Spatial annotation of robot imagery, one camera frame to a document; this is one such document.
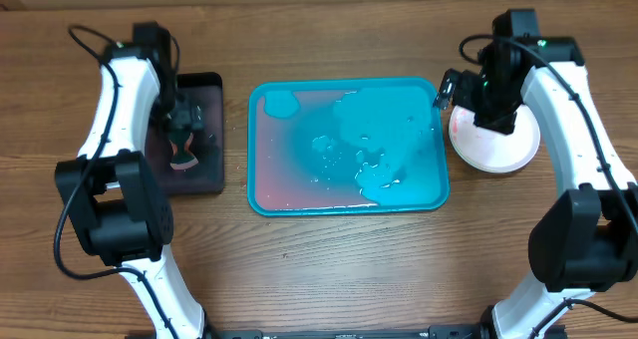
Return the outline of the pink green sponge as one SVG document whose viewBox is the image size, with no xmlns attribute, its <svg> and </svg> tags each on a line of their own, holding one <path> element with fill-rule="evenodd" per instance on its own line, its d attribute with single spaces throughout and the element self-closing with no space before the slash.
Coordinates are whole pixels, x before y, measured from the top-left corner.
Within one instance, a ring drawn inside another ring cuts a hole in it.
<svg viewBox="0 0 638 339">
<path fill-rule="evenodd" d="M 198 164 L 197 157 L 190 150 L 193 133 L 188 131 L 175 131 L 168 134 L 168 140 L 172 150 L 170 166 L 173 170 L 188 170 Z"/>
</svg>

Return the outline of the white plate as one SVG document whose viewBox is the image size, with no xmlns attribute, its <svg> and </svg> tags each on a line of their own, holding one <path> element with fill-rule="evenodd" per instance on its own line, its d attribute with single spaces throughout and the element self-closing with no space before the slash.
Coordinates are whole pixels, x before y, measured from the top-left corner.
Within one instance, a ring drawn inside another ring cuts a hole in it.
<svg viewBox="0 0 638 339">
<path fill-rule="evenodd" d="M 509 173 L 525 167 L 536 155 L 541 135 L 527 106 L 516 111 L 514 132 L 503 135 L 474 125 L 475 114 L 455 107 L 449 121 L 453 148 L 467 164 L 491 173 Z"/>
</svg>

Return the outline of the teal plastic tray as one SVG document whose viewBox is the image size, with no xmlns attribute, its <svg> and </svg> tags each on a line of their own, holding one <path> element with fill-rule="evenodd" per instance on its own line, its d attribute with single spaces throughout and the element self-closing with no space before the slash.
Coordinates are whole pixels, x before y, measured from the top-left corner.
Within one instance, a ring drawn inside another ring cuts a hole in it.
<svg viewBox="0 0 638 339">
<path fill-rule="evenodd" d="M 264 216 L 428 211 L 451 192 L 437 91 L 419 77 L 264 83 L 247 200 Z"/>
</svg>

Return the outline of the black rectangular tray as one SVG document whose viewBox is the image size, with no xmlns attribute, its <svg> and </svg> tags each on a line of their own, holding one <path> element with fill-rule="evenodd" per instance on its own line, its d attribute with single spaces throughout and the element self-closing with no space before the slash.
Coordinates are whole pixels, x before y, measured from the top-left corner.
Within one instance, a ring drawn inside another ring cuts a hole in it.
<svg viewBox="0 0 638 339">
<path fill-rule="evenodd" d="M 172 150 L 162 122 L 151 121 L 146 160 L 159 186 L 168 195 L 220 193 L 224 188 L 222 79 L 214 72 L 181 74 L 177 96 L 194 100 L 202 109 L 204 130 L 193 134 L 190 150 L 198 164 L 187 170 L 170 166 Z"/>
</svg>

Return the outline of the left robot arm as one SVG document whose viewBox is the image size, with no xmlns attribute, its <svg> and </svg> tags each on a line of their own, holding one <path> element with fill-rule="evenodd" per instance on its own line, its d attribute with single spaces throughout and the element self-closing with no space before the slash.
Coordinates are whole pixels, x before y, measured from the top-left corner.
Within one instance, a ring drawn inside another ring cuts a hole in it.
<svg viewBox="0 0 638 339">
<path fill-rule="evenodd" d="M 213 72 L 183 74 L 175 37 L 137 23 L 97 54 L 102 89 L 55 184 L 83 250 L 120 274 L 159 338 L 209 338 L 171 250 L 169 197 L 224 185 Z M 418 77 L 266 83 L 248 100 L 247 199 L 264 216 L 431 210 L 449 197 L 435 87 Z"/>
</svg>

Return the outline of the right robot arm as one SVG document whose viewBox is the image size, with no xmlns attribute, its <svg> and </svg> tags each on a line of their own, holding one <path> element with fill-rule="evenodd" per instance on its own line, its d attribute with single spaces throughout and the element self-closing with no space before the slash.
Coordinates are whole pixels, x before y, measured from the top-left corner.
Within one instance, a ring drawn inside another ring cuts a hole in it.
<svg viewBox="0 0 638 339">
<path fill-rule="evenodd" d="M 571 37 L 544 37 L 531 9 L 497 16 L 467 71 L 448 70 L 435 104 L 474 113 L 509 135 L 533 113 L 553 165 L 557 199 L 528 240 L 530 271 L 489 307 L 477 338 L 562 338 L 558 319 L 637 272 L 637 182 L 614 150 Z"/>
</svg>

